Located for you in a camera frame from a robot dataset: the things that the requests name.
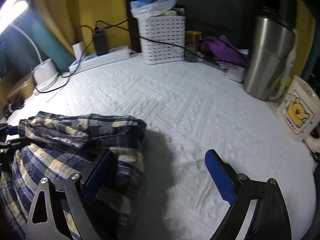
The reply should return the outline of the blue yellow plaid pants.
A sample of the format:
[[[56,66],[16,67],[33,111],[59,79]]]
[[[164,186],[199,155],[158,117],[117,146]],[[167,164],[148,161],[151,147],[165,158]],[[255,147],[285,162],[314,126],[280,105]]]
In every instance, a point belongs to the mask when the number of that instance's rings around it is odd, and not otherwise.
[[[1,170],[1,209],[8,225],[26,239],[27,221],[38,184],[67,179],[82,172],[103,150],[116,156],[116,175],[111,186],[100,188],[96,200],[110,207],[116,223],[116,239],[126,233],[143,168],[143,142],[146,123],[132,116],[97,114],[63,116],[39,112],[18,124],[19,135],[30,144],[17,150],[7,170]],[[81,239],[68,205],[63,205],[72,239]]]

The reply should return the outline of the brown round container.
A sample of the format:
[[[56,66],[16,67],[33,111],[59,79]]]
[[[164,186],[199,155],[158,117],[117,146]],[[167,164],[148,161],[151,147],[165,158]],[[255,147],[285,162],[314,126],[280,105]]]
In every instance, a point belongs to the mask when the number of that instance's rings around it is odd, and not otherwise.
[[[21,95],[24,100],[32,96],[35,89],[35,81],[31,74],[23,77],[18,81],[10,90],[7,95],[7,99],[10,102],[14,102],[18,95]]]

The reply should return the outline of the teal curtain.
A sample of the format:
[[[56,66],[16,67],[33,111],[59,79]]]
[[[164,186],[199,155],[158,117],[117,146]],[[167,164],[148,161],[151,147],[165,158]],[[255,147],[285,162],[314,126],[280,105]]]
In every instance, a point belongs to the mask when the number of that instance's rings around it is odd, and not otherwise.
[[[36,44],[42,55],[51,58],[60,71],[68,70],[75,60],[72,53],[62,44],[33,9],[27,9],[14,20],[13,25],[24,31]]]

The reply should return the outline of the white usb charger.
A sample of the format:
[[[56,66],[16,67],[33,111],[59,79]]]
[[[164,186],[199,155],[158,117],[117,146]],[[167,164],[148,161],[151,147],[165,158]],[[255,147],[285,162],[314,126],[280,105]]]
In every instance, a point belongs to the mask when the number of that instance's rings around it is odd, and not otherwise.
[[[81,59],[81,55],[84,52],[83,42],[78,42],[78,43],[72,45],[72,48],[73,48],[75,59],[76,60],[80,60]]]

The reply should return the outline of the white bear cartoon mug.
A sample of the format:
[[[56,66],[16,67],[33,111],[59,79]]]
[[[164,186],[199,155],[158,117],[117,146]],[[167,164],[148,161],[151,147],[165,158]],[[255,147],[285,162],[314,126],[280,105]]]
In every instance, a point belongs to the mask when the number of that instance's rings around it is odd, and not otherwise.
[[[291,139],[304,141],[313,153],[319,153],[319,138],[311,135],[319,125],[319,97],[302,78],[293,78],[277,117]]]

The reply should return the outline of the black power adapter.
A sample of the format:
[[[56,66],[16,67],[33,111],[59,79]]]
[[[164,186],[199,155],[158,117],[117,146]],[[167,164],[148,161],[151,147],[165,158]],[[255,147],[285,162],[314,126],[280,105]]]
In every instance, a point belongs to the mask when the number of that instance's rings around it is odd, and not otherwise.
[[[108,45],[105,29],[95,28],[92,40],[97,56],[105,55],[110,52],[110,46]]]

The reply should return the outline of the white power strip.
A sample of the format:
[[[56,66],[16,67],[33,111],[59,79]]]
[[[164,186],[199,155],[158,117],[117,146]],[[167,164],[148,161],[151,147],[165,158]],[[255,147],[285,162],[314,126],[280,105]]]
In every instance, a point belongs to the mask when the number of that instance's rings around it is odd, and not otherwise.
[[[97,56],[96,54],[91,54],[86,56],[81,60],[74,61],[70,67],[69,71],[75,74],[87,71],[92,68],[100,67],[106,64],[127,60],[130,58],[130,49],[128,46],[121,46],[113,48],[108,54]]]

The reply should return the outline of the yellow curtain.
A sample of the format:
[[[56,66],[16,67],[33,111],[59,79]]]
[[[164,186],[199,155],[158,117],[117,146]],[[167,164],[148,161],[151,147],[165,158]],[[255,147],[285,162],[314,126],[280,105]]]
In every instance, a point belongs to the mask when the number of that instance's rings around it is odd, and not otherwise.
[[[57,40],[72,52],[75,39],[90,45],[91,31],[98,20],[117,24],[127,19],[125,0],[33,0],[38,12]]]

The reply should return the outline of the white textured table cover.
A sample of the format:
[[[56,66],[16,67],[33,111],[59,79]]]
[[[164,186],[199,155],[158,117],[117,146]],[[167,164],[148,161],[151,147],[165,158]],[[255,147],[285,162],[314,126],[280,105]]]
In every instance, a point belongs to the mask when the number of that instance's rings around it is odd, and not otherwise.
[[[282,128],[273,106],[202,63],[147,65],[140,55],[60,79],[58,92],[29,98],[12,125],[39,111],[131,115],[147,124],[145,187],[132,239],[209,239],[225,213],[204,164],[214,149],[253,180],[278,181],[293,239],[316,207],[315,162]]]

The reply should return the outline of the purple cloth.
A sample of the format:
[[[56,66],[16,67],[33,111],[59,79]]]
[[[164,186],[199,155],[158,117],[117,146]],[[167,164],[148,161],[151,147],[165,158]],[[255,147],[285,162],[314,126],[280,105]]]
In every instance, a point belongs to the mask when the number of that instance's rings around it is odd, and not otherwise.
[[[207,58],[232,63],[238,66],[245,66],[247,56],[240,53],[225,36],[206,37],[203,39],[200,50]]]

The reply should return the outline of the blue plastic bag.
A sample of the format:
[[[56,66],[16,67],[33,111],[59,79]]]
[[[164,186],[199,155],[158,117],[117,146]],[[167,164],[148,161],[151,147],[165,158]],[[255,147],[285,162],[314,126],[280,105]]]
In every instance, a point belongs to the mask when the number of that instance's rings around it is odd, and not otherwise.
[[[130,2],[131,14],[134,18],[150,18],[171,10],[177,0],[135,0]]]

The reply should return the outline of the stainless steel tumbler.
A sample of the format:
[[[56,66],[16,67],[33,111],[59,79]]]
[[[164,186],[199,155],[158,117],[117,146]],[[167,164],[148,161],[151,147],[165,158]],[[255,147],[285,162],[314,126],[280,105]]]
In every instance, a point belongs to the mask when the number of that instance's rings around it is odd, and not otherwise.
[[[280,15],[263,10],[257,18],[253,47],[248,55],[248,68],[243,88],[250,96],[261,100],[275,100],[283,93],[272,96],[279,80],[289,77],[296,59],[297,32],[294,26]]]

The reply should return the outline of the white perforated plastic basket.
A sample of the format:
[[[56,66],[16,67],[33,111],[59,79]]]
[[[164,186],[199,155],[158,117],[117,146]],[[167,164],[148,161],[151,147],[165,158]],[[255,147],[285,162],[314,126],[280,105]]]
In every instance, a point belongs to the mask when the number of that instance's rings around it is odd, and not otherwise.
[[[146,64],[184,60],[185,18],[156,16],[138,20],[142,55]]]

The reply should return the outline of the small red yellow jar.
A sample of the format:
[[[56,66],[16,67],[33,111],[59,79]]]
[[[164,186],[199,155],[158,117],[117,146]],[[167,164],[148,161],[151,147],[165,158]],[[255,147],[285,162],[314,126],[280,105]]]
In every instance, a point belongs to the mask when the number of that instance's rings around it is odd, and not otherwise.
[[[202,40],[202,32],[201,31],[185,31],[185,44],[200,46]]]

